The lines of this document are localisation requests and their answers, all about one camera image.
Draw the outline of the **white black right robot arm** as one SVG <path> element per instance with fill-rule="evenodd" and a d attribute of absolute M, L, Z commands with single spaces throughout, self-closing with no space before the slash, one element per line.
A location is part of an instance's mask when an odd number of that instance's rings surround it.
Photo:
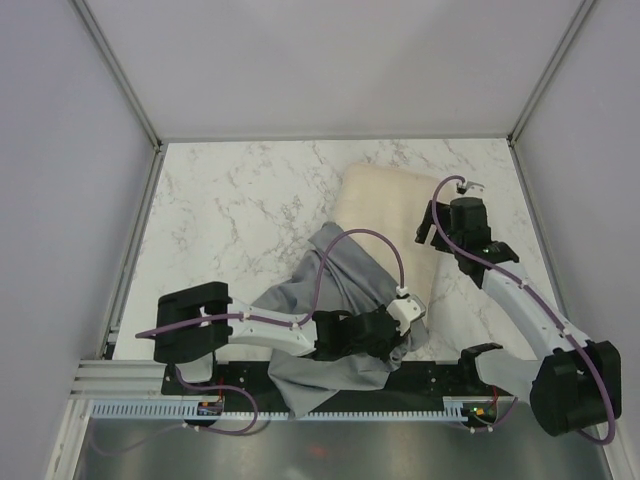
<path fill-rule="evenodd" d="M 519 256 L 491 237 L 479 198 L 430 200 L 416 242 L 449 253 L 459 270 L 493 299 L 524 336 L 535 358 L 510 356 L 497 344 L 463 351 L 457 382 L 469 394 L 493 385 L 527 403 L 540 427 L 557 437 L 581 435 L 604 424 L 610 444 L 622 411 L 621 356 L 609 341 L 596 342 L 550 306 L 530 280 Z"/>

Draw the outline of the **grey pillowcase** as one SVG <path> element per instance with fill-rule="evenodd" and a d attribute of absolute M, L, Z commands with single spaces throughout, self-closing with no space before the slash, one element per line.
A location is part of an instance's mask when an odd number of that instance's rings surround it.
<path fill-rule="evenodd" d="M 286 314 L 311 312 L 321 258 L 330 242 L 342 233 L 337 224 L 325 223 L 310 237 L 311 247 L 291 277 L 267 289 L 253 305 Z M 388 305 L 395 298 L 396 286 L 397 281 L 355 240 L 347 237 L 333 247 L 323 268 L 317 308 L 366 313 Z M 427 339 L 426 327 L 418 321 L 409 337 L 392 351 L 389 361 L 366 354 L 329 362 L 315 361 L 275 350 L 268 375 L 293 411 L 293 417 L 301 418 L 342 390 L 382 389 L 389 375 L 399 369 L 404 357 L 421 348 Z"/>

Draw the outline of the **beige pillow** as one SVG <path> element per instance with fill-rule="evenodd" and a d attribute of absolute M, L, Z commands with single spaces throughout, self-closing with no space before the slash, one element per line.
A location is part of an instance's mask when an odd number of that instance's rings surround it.
<path fill-rule="evenodd" d="M 343 230 L 369 229 L 388 238 L 400 253 L 405 283 L 431 303 L 440 252 L 415 241 L 440 180 L 399 168 L 352 164 L 344 174 L 333 221 Z"/>

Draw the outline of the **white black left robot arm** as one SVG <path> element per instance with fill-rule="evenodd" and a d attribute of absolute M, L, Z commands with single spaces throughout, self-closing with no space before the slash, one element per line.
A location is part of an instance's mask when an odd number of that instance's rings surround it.
<path fill-rule="evenodd" d="M 216 388 L 219 372 L 199 359 L 226 345 L 266 347 L 314 361 L 354 354 L 387 361 L 423 314 L 421 304 L 409 294 L 361 314 L 285 314 L 235 300 L 227 284 L 210 282 L 160 297 L 156 328 L 146 337 L 154 341 L 154 361 L 190 363 L 184 383 L 197 394 L 208 394 Z"/>

